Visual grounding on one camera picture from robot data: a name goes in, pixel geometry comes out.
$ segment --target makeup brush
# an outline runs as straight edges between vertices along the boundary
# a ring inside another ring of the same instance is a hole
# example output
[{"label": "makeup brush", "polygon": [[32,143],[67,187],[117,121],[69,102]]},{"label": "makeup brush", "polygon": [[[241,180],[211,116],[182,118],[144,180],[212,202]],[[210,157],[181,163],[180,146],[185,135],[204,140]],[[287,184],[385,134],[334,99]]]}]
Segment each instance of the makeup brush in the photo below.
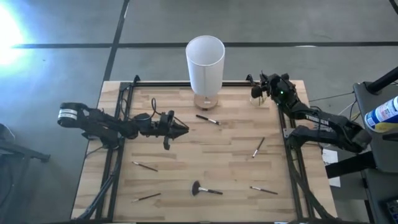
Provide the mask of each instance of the makeup brush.
[{"label": "makeup brush", "polygon": [[199,114],[197,114],[197,118],[204,119],[204,120],[206,120],[206,121],[210,121],[210,122],[215,123],[215,124],[217,124],[217,125],[220,125],[220,124],[221,124],[219,121],[215,121],[215,120],[213,120],[213,119],[207,118],[207,117],[202,116],[202,115],[199,115]]},{"label": "makeup brush", "polygon": [[219,194],[219,195],[222,195],[222,194],[223,194],[222,192],[219,192],[219,191],[216,191],[216,190],[210,190],[210,189],[206,189],[206,188],[200,187],[199,180],[197,180],[197,181],[195,181],[195,182],[192,184],[192,187],[191,187],[191,194],[192,194],[193,196],[196,196],[196,195],[199,194],[199,192],[201,192],[201,191],[209,192],[209,193],[213,193],[213,194]]},{"label": "makeup brush", "polygon": [[157,193],[157,194],[146,196],[146,197],[142,197],[142,198],[137,198],[137,199],[134,199],[131,203],[138,202],[140,200],[144,200],[144,199],[147,199],[147,198],[155,197],[155,196],[158,196],[158,195],[161,195],[161,193]]},{"label": "makeup brush", "polygon": [[260,149],[260,147],[261,147],[262,142],[264,141],[264,139],[265,139],[265,137],[262,137],[261,142],[260,142],[260,144],[258,145],[257,149],[254,151],[254,154],[253,154],[252,158],[254,158],[254,156],[256,156],[256,154],[257,154],[257,152],[259,151],[259,149]]},{"label": "makeup brush", "polygon": [[134,161],[132,161],[132,163],[135,164],[135,165],[141,166],[141,167],[143,167],[143,168],[150,169],[150,170],[153,170],[153,171],[158,172],[157,169],[151,168],[151,167],[149,167],[149,166],[142,165],[142,164],[139,163],[139,162],[134,162]]},{"label": "makeup brush", "polygon": [[262,192],[267,192],[267,193],[270,193],[270,194],[276,194],[276,195],[278,194],[277,192],[273,192],[273,191],[270,191],[270,190],[262,189],[262,188],[259,188],[259,187],[250,186],[250,188],[254,189],[254,190],[259,190],[259,191],[262,191]]}]

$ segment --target cylindrical lampshade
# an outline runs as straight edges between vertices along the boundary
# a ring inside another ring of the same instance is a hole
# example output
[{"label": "cylindrical lampshade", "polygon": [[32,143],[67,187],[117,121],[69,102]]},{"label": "cylindrical lampshade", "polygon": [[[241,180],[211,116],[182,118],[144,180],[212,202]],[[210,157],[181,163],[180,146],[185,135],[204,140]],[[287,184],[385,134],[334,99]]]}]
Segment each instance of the cylindrical lampshade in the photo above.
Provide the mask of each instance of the cylindrical lampshade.
[{"label": "cylindrical lampshade", "polygon": [[217,95],[223,84],[225,47],[222,41],[209,35],[196,37],[188,43],[185,53],[195,94]]}]

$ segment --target wood grain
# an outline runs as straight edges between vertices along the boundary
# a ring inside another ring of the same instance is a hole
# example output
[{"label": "wood grain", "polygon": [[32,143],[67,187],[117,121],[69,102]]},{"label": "wood grain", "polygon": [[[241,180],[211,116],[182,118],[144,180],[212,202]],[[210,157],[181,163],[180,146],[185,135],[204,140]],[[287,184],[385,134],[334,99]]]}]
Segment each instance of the wood grain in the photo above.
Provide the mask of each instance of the wood grain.
[{"label": "wood grain", "polygon": [[[308,103],[303,81],[292,81],[304,103]],[[119,82],[105,82],[98,108],[113,114]],[[172,141],[169,151],[162,138],[139,136],[127,140],[124,148],[118,196],[114,211],[117,222],[265,222],[295,219],[294,203],[280,132],[277,107],[267,99],[261,107],[249,102],[249,87],[223,87],[218,106],[201,111],[193,105],[190,88],[135,88],[131,116],[152,113],[150,99],[156,98],[157,111],[174,110],[190,132]],[[221,122],[220,126],[198,119],[196,114]],[[310,126],[308,121],[297,124]],[[262,137],[263,145],[253,159]],[[100,142],[91,142],[88,151]],[[321,204],[336,215],[325,167],[319,148],[305,145],[303,157],[310,188]],[[106,152],[86,159],[72,217],[79,216],[100,188]],[[158,169],[136,166],[132,161]],[[190,195],[195,180],[224,195]],[[262,187],[278,192],[267,194],[250,189]],[[131,203],[135,198],[162,195]]]}]

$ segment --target gray floor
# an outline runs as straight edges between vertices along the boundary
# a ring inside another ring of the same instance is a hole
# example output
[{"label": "gray floor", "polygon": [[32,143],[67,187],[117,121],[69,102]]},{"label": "gray floor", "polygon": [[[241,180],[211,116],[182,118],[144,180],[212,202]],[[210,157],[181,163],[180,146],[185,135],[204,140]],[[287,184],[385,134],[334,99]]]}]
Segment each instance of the gray floor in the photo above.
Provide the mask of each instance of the gray floor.
[{"label": "gray floor", "polygon": [[[20,44],[111,43],[122,4],[0,0],[0,9],[7,9],[17,24]],[[120,42],[187,42],[204,34],[227,42],[395,41],[397,20],[388,0],[137,0],[130,2]],[[0,64],[0,123],[14,131],[18,144],[52,157],[48,164],[32,163],[21,206],[9,214],[9,223],[68,220],[87,141],[80,130],[58,126],[59,104],[96,106],[110,49],[10,53],[17,58]],[[292,79],[305,80],[310,99],[321,98],[380,77],[397,65],[397,54],[398,47],[227,48],[224,79],[242,80],[260,70],[287,72]],[[184,49],[119,49],[110,80],[132,80],[135,75],[142,80],[187,80]],[[353,100],[350,95],[314,105],[338,113]],[[332,189],[341,218],[366,216],[357,201],[363,198],[358,178],[345,177],[341,189]]]}]

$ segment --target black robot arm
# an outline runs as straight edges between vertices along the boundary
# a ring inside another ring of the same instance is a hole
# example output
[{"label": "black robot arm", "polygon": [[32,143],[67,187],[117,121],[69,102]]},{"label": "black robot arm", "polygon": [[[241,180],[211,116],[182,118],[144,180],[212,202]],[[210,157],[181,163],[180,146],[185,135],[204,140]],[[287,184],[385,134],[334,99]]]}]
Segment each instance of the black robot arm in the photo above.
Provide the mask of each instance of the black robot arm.
[{"label": "black robot arm", "polygon": [[119,134],[128,139],[135,139],[138,133],[141,133],[147,137],[164,136],[164,149],[169,150],[169,140],[188,133],[189,127],[174,121],[174,111],[159,115],[158,121],[153,121],[152,116],[147,113],[122,121],[83,103],[62,103],[58,124],[65,128],[80,128],[85,131],[82,134],[85,138],[96,136],[104,147],[109,149],[119,147]]},{"label": "black robot arm", "polygon": [[289,136],[289,143],[293,147],[300,147],[307,141],[318,141],[360,153],[371,141],[371,136],[358,123],[344,116],[309,108],[302,103],[297,96],[295,85],[289,81],[288,74],[267,76],[261,73],[259,84],[254,83],[251,75],[248,75],[246,80],[254,85],[251,90],[253,98],[260,97],[265,92],[290,119],[307,119],[332,129],[324,131],[299,126]]}]

